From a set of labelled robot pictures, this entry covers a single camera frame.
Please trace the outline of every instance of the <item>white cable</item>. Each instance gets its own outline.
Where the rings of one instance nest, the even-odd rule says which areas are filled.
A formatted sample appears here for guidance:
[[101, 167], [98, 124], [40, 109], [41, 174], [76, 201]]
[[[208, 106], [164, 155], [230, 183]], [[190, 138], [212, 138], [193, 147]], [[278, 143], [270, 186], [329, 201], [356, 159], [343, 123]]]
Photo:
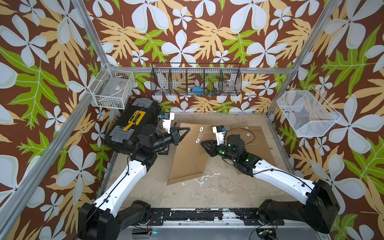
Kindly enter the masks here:
[[204, 130], [204, 128], [201, 127], [201, 128], [200, 128], [199, 135], [197, 136], [197, 139], [196, 139], [196, 143], [199, 143], [199, 142], [200, 142], [200, 138], [201, 138], [201, 137], [205, 140], [205, 137], [203, 136], [203, 130]]

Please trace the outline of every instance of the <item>metal corner bracket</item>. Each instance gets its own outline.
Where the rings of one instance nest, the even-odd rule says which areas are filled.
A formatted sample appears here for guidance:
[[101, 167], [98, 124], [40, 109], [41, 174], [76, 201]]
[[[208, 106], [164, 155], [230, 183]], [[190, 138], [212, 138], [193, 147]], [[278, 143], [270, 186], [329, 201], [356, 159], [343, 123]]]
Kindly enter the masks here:
[[29, 199], [35, 193], [36, 188], [57, 159], [57, 156], [71, 136], [77, 123], [88, 109], [91, 98], [91, 94], [85, 94], [82, 97], [56, 136], [49, 143], [38, 162], [35, 163], [29, 174], [25, 176], [17, 191], [15, 191], [2, 206], [2, 211], [0, 212], [0, 219], [2, 219], [2, 221], [0, 221], [1, 240], [7, 237]]
[[292, 66], [292, 73], [283, 81], [279, 91], [276, 93], [276, 96], [274, 97], [269, 109], [267, 110], [267, 114], [273, 113], [273, 111], [277, 106], [277, 100], [285, 93], [289, 84], [295, 79], [297, 72], [299, 70], [299, 67], [302, 65], [306, 54], [311, 50], [312, 46], [314, 45], [315, 41], [317, 40], [324, 26], [326, 25], [328, 19], [331, 17], [338, 3], [339, 3], [339, 0], [328, 1], [327, 5], [325, 6], [318, 20], [313, 26], [311, 33], [309, 34], [307, 40], [304, 43], [304, 46], [302, 47], [299, 55], [296, 58], [296, 61], [294, 62]]
[[84, 23], [85, 32], [87, 32], [89, 40], [95, 49], [96, 55], [101, 61], [101, 65], [107, 66], [109, 68], [110, 64], [104, 52], [103, 45], [101, 44], [95, 26], [93, 25], [92, 21], [88, 16], [88, 11], [85, 7], [83, 0], [71, 0], [71, 2], [75, 9], [78, 10], [78, 14], [80, 15], [80, 18]]

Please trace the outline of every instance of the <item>gray toolbox lid panel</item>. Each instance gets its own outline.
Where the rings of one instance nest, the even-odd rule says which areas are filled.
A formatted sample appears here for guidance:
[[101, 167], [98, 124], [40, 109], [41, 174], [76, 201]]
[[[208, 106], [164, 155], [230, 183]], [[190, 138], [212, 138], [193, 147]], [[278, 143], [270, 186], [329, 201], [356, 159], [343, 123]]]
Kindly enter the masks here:
[[135, 101], [133, 101], [132, 106], [146, 108], [152, 105], [152, 102], [153, 101], [149, 98], [136, 98]]
[[122, 143], [123, 140], [129, 140], [134, 131], [134, 129], [124, 131], [123, 127], [115, 126], [109, 135], [112, 137], [112, 141]]

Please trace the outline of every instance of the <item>white paint stains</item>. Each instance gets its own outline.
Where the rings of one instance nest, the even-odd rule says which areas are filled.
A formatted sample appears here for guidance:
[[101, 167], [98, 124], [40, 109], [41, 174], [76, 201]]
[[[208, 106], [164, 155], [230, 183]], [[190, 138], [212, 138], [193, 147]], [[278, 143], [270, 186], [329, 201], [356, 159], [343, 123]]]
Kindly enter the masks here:
[[216, 176], [216, 175], [220, 175], [220, 173], [214, 173], [213, 175], [202, 176], [202, 177], [200, 178], [200, 180], [199, 180], [199, 179], [195, 179], [195, 181], [196, 181], [198, 184], [200, 184], [200, 188], [202, 188], [202, 187], [203, 187], [203, 184], [204, 184], [204, 181], [203, 181], [203, 180], [207, 181], [208, 178], [213, 177], [213, 176]]

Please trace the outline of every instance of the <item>black cable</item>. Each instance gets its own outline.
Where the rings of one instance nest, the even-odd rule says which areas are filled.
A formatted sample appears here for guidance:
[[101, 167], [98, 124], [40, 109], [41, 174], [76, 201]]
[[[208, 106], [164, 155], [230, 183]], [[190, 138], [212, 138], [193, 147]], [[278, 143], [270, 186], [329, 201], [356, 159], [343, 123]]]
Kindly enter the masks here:
[[313, 189], [312, 189], [310, 186], [308, 186], [308, 184], [305, 183], [303, 180], [301, 180], [300, 178], [296, 177], [295, 175], [292, 175], [292, 174], [290, 174], [290, 173], [288, 173], [288, 172], [285, 172], [285, 171], [283, 171], [283, 170], [279, 170], [279, 169], [266, 169], [266, 170], [262, 170], [262, 171], [260, 171], [260, 172], [257, 172], [257, 173], [255, 173], [254, 175], [259, 174], [259, 173], [262, 173], [262, 172], [266, 172], [266, 171], [271, 171], [271, 172], [273, 172], [273, 171], [278, 171], [278, 172], [283, 172], [283, 173], [286, 173], [286, 174], [288, 174], [288, 175], [291, 175], [292, 177], [296, 178], [297, 180], [299, 180], [300, 182], [302, 182], [304, 185], [306, 185], [307, 187], [309, 187], [309, 189], [310, 189], [311, 191], [313, 191]]
[[253, 142], [253, 141], [256, 139], [256, 136], [255, 136], [255, 134], [254, 134], [252, 131], [250, 131], [250, 130], [248, 130], [248, 129], [246, 129], [246, 128], [242, 128], [242, 127], [234, 127], [234, 128], [231, 128], [230, 130], [227, 130], [227, 131], [225, 132], [224, 140], [225, 140], [225, 137], [227, 136], [227, 133], [228, 133], [229, 131], [233, 130], [233, 129], [243, 129], [243, 130], [245, 130], [245, 131], [248, 131], [248, 132], [252, 133], [252, 135], [253, 135], [253, 140], [252, 140], [252, 141], [247, 142], [247, 143], [245, 143], [245, 144], [243, 144], [243, 145], [240, 145], [239, 147], [241, 147], [241, 146], [245, 146], [245, 145], [247, 145], [247, 144], [250, 144], [251, 142]]
[[221, 158], [226, 164], [228, 164], [228, 165], [230, 165], [230, 166], [232, 166], [232, 167], [234, 167], [234, 165], [232, 165], [232, 164], [229, 164], [226, 160], [225, 160], [225, 158]]
[[261, 228], [262, 226], [268, 225], [268, 224], [270, 224], [270, 223], [271, 223], [271, 222], [266, 223], [266, 224], [264, 224], [264, 225], [260, 225], [260, 226], [258, 226], [257, 228], [255, 228], [255, 229], [251, 232], [251, 235], [249, 235], [249, 239], [248, 239], [248, 240], [251, 240], [251, 236], [252, 236], [252, 234], [253, 234], [257, 229]]
[[116, 184], [116, 186], [109, 192], [108, 196], [103, 200], [103, 202], [95, 209], [95, 211], [93, 211], [93, 213], [91, 214], [90, 217], [87, 218], [87, 220], [85, 221], [85, 223], [81, 226], [81, 228], [79, 228], [79, 231], [78, 233], [76, 234], [76, 236], [72, 239], [72, 240], [75, 240], [75, 238], [79, 237], [78, 234], [79, 232], [81, 232], [81, 230], [84, 228], [84, 226], [87, 224], [87, 222], [89, 221], [89, 219], [91, 219], [91, 217], [93, 216], [93, 214], [95, 212], [97, 212], [97, 210], [105, 203], [105, 202], [108, 202], [108, 198], [110, 197], [111, 193], [113, 192], [113, 190], [115, 190], [115, 188], [120, 184], [120, 182], [127, 176], [129, 175], [129, 161], [128, 161], [128, 171], [127, 173], [123, 176], [122, 179], [120, 179], [120, 181]]
[[[141, 110], [143, 110], [143, 109], [145, 109], [145, 108], [155, 108], [156, 110], [159, 110], [157, 107], [155, 107], [155, 106], [148, 106], [148, 107], [144, 107], [144, 108], [142, 108], [142, 109], [140, 109], [139, 110], [139, 112], [141, 111]], [[137, 132], [137, 135], [139, 135], [139, 126], [138, 125], [136, 125], [136, 122], [138, 121], [138, 119], [139, 118], [136, 118], [136, 120], [135, 120], [135, 123], [134, 123], [134, 125], [136, 126], [135, 127], [135, 129], [136, 129], [136, 132]]]
[[[296, 177], [295, 175], [290, 174], [290, 173], [288, 173], [288, 172], [285, 172], [285, 171], [283, 171], [283, 170], [279, 170], [279, 169], [267, 169], [267, 170], [263, 170], [263, 171], [257, 172], [257, 173], [255, 173], [254, 175], [256, 175], [256, 174], [258, 174], [258, 173], [261, 173], [261, 172], [266, 172], [266, 171], [271, 171], [271, 172], [273, 172], [273, 171], [278, 171], [278, 172], [283, 172], [283, 173], [286, 173], [286, 174], [288, 174], [288, 175], [291, 175], [292, 177], [296, 178], [297, 180], [299, 180], [300, 182], [302, 182], [304, 185], [306, 185], [311, 191], [313, 191], [313, 188], [311, 188], [310, 186], [308, 186], [308, 184], [307, 184], [306, 182], [304, 182], [304, 181], [301, 180], [300, 178]], [[319, 207], [320, 207], [321, 204], [320, 204], [320, 202], [319, 202], [319, 199], [316, 198], [316, 201], [317, 201], [317, 203], [318, 203], [318, 205], [319, 205]], [[321, 215], [321, 216], [323, 215], [323, 210], [321, 209], [321, 207], [320, 207], [320, 215]], [[318, 232], [320, 228], [321, 228], [321, 223], [319, 224], [319, 227], [317, 228], [316, 231]]]

